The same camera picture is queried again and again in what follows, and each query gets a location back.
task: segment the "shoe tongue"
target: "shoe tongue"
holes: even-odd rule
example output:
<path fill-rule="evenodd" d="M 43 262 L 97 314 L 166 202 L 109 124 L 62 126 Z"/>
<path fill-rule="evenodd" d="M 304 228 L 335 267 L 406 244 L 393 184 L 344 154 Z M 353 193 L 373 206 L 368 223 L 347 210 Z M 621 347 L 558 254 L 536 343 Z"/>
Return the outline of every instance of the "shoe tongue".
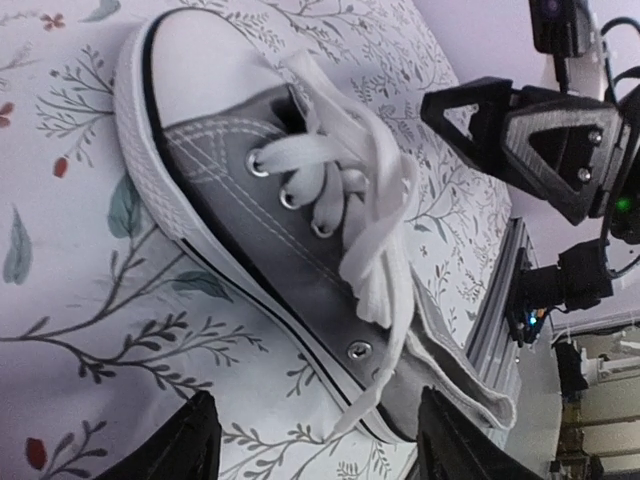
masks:
<path fill-rule="evenodd" d="M 220 115 L 269 124 L 282 130 L 282 136 L 306 132 L 303 112 L 289 85 L 265 90 Z"/>

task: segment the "white fabric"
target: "white fabric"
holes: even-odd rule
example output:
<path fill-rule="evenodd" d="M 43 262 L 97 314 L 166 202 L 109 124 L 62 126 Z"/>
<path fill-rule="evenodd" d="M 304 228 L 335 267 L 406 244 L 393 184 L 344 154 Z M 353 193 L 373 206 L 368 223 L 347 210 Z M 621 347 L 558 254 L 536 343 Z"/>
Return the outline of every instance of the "white fabric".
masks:
<path fill-rule="evenodd" d="M 163 127 L 222 112 L 284 83 L 233 24 L 197 11 L 163 21 L 153 40 L 152 69 Z"/>
<path fill-rule="evenodd" d="M 7 413 L 0 415 L 0 476 L 78 478 L 61 470 L 66 465 L 95 477 L 182 405 L 178 391 L 204 385 L 224 430 L 222 480 L 255 472 L 263 472 L 260 480 L 402 479 L 414 445 L 383 445 L 357 431 L 322 443 L 341 413 L 286 335 L 151 222 L 124 181 L 110 82 L 132 30 L 185 5 L 218 12 L 285 75 L 282 58 L 313 50 L 332 83 L 365 102 L 418 160 L 407 250 L 463 344 L 509 198 L 500 182 L 464 168 L 419 119 L 423 93 L 456 82 L 435 38 L 408 0 L 103 3 L 97 10 L 98 0 L 0 0 L 0 404 Z M 76 105 L 65 103 L 63 90 Z M 362 175 L 350 175 L 342 175 L 345 190 L 366 189 Z M 347 210 L 359 208 L 347 202 Z M 125 214 L 131 222 L 122 222 Z M 351 227 L 348 245 L 363 225 Z M 157 335 L 178 316 L 178 327 Z M 119 356 L 147 325 L 151 343 Z M 187 336 L 196 343 L 181 347 Z M 80 368 L 96 359 L 108 360 L 109 376 L 98 375 L 99 383 Z M 84 422 L 103 428 L 82 450 Z"/>
<path fill-rule="evenodd" d="M 391 328 L 389 348 L 375 382 L 345 412 L 330 435 L 333 438 L 354 428 L 379 403 L 413 319 L 415 300 L 403 224 L 417 195 L 418 170 L 415 159 L 400 151 L 389 127 L 364 105 L 340 93 L 308 52 L 297 53 L 284 65 L 311 97 L 312 104 L 305 110 L 308 128 L 314 131 L 272 142 L 257 155 L 256 166 L 270 174 L 295 170 L 300 191 L 317 192 L 317 198 L 309 196 L 300 203 L 316 200 L 313 222 L 321 231 L 333 232 L 344 218 L 347 241 L 340 275 L 358 299 L 358 316 Z M 320 129 L 325 135 L 318 135 Z M 317 175 L 316 167 L 325 163 L 324 174 Z M 306 173 L 309 167 L 315 178 L 324 179 L 321 191 L 317 180 Z M 345 191 L 349 182 L 342 175 L 353 177 L 353 170 L 364 173 L 366 190 Z M 290 186 L 284 189 L 291 195 Z M 345 212 L 346 193 L 351 208 Z M 358 194 L 364 196 L 363 204 Z"/>

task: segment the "sneaker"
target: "sneaker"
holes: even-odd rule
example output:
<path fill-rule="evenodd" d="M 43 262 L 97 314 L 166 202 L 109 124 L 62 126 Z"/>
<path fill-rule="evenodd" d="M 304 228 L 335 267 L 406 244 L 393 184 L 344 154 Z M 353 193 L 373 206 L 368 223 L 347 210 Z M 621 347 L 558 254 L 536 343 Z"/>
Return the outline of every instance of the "sneaker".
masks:
<path fill-rule="evenodd" d="M 510 428 L 513 402 L 477 379 L 411 267 L 417 163 L 308 53 L 284 65 L 296 86 L 206 10 L 126 41 L 116 121 L 151 215 L 289 334 L 345 412 L 332 435 L 415 441 L 425 386 Z"/>

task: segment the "white stitching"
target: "white stitching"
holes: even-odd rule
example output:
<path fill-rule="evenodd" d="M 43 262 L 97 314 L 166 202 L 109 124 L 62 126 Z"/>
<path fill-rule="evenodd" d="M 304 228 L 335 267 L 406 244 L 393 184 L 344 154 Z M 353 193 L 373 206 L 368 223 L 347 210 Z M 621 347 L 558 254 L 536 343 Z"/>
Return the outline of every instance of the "white stitching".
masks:
<path fill-rule="evenodd" d="M 190 123 L 188 125 L 183 125 L 181 127 L 174 127 L 173 129 L 167 131 L 165 134 L 167 136 L 167 138 L 171 139 L 171 137 L 173 136 L 173 134 L 182 134 L 184 135 L 184 133 L 181 132 L 181 130 L 183 130 L 186 133 L 190 133 L 195 131 L 196 129 L 199 130 L 207 130 L 210 128 L 217 128 L 217 129 L 221 129 L 224 131 L 225 128 L 228 128 L 228 126 L 235 126 L 235 125 L 249 125 L 252 127 L 256 127 L 255 130 L 249 130 L 249 131 L 245 131 L 245 130 L 238 130 L 241 132 L 245 132 L 245 133 L 261 133 L 261 132 L 267 132 L 267 133 L 272 133 L 272 134 L 278 134 L 278 133 L 282 133 L 282 130 L 280 130 L 277 127 L 274 127 L 273 125 L 269 125 L 269 124 L 265 124 L 265 123 L 260 123 L 258 121 L 255 120 L 244 120 L 244 119 L 236 119 L 236 118 L 227 118 L 227 119 L 217 119 L 217 120 L 213 120 L 213 119 L 208 119 L 208 120 L 204 120 L 204 121 L 195 121 L 193 123 Z"/>
<path fill-rule="evenodd" d="M 223 120 L 219 122 L 220 124 L 226 124 L 226 125 L 233 125 L 233 121 L 231 120 Z M 258 127 L 263 127 L 262 124 L 258 124 L 256 122 L 251 122 L 251 121 L 238 121 L 237 123 L 245 123 L 245 124 L 250 124 L 250 125 L 254 125 L 254 126 L 258 126 Z M 217 126 L 216 122 L 214 121 L 208 121 L 206 122 L 206 125 L 208 126 Z M 191 130 L 195 129 L 195 128 L 205 128 L 204 125 L 200 124 L 200 123 L 196 123 L 193 124 L 193 127 Z M 196 132 L 196 133 L 192 133 L 190 135 L 185 135 L 182 130 L 186 130 L 185 127 L 180 127 L 180 128 L 176 128 L 174 130 L 172 130 L 171 132 L 167 132 L 167 138 L 170 140 L 172 145 L 176 145 L 177 147 L 179 147 L 182 151 L 185 152 L 185 154 L 194 162 L 196 163 L 198 166 L 200 166 L 205 172 L 209 173 L 214 179 L 219 179 L 219 176 L 216 176 L 213 172 L 211 172 L 205 165 L 203 165 L 200 160 L 196 157 L 194 157 L 193 155 L 191 155 L 190 153 L 188 153 L 184 147 L 182 147 L 182 145 L 186 142 L 189 142 L 192 146 L 194 146 L 197 150 L 200 151 L 200 153 L 202 153 L 205 158 L 210 159 L 211 155 L 208 155 L 206 152 L 203 152 L 202 149 L 198 148 L 194 143 L 193 140 L 195 139 L 200 139 L 204 136 L 211 136 L 213 135 L 219 135 L 220 137 L 222 137 L 222 135 L 224 133 L 247 133 L 247 134 L 251 134 L 251 135 L 256 135 L 260 138 L 267 138 L 267 135 L 265 135 L 265 133 L 273 133 L 271 131 L 268 131 L 270 129 L 265 129 L 263 128 L 262 131 L 256 131 L 256 130 L 252 130 L 249 128 L 239 128 L 239 127 L 230 127 L 230 128 L 226 128 L 226 129 L 217 129 L 215 132 Z M 175 138 L 174 135 L 170 135 L 170 134 L 175 134 L 175 135 L 180 135 L 180 138 Z M 215 142 L 217 145 L 220 146 L 220 159 L 222 160 L 222 162 L 224 162 L 225 165 L 227 165 L 227 157 L 226 157 L 226 148 L 224 146 L 224 141 L 220 141 L 220 142 Z M 228 178 L 233 185 L 240 190 L 240 192 L 242 192 L 244 194 L 244 196 L 258 209 L 260 210 L 268 219 L 270 219 L 273 223 L 275 223 L 276 225 L 280 226 L 280 224 L 271 216 L 269 215 L 258 203 L 255 202 L 255 200 L 253 200 L 253 198 L 251 198 L 251 196 L 244 191 L 244 189 L 238 185 L 235 180 L 229 176 L 226 176 L 226 178 Z M 271 233 L 273 233 L 274 235 L 276 235 L 280 240 L 282 240 L 285 244 L 287 244 L 289 247 L 291 247 L 293 249 L 294 252 L 296 252 L 302 259 L 306 260 L 311 266 L 313 266 L 319 273 L 321 273 L 327 280 L 329 280 L 331 283 L 333 283 L 343 294 L 347 295 L 348 297 L 351 297 L 352 294 L 349 290 L 347 290 L 344 286 L 344 284 L 342 283 L 342 280 L 337 277 L 336 275 L 333 274 L 333 272 L 326 266 L 324 265 L 324 263 L 322 263 L 321 261 L 319 261 L 318 259 L 314 258 L 314 256 L 311 254 L 311 252 L 307 251 L 306 248 L 301 245 L 291 234 L 289 234 L 289 232 L 287 232 L 285 229 L 283 229 L 280 226 L 280 229 L 282 230 L 282 232 L 289 237 L 288 239 L 285 238 L 282 234 L 280 234 L 279 232 L 277 232 L 276 230 L 274 230 L 272 227 L 270 227 L 269 225 L 267 225 L 258 215 L 255 214 L 255 212 L 249 208 L 245 202 L 243 202 L 235 193 L 233 193 L 229 187 L 227 185 L 225 185 L 224 182 L 220 182 L 225 189 L 229 192 L 230 195 L 232 195 L 236 200 L 238 200 L 238 202 L 247 210 L 249 211 L 265 228 L 267 228 L 267 230 L 269 230 Z"/>

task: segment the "metal screw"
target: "metal screw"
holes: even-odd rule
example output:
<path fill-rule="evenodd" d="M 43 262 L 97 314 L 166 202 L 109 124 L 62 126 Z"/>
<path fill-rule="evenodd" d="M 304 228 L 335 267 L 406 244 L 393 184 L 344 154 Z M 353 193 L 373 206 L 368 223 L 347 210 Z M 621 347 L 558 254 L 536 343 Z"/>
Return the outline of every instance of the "metal screw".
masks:
<path fill-rule="evenodd" d="M 588 168 L 581 168 L 578 170 L 578 180 L 582 183 L 589 183 L 591 181 L 591 170 Z"/>
<path fill-rule="evenodd" d="M 353 342 L 347 349 L 347 355 L 349 355 L 349 358 L 352 360 L 364 360 L 369 357 L 372 352 L 373 347 L 371 344 L 361 340 Z"/>
<path fill-rule="evenodd" d="M 600 145 L 602 143 L 602 134 L 598 130 L 592 130 L 589 132 L 589 141 L 595 146 Z"/>

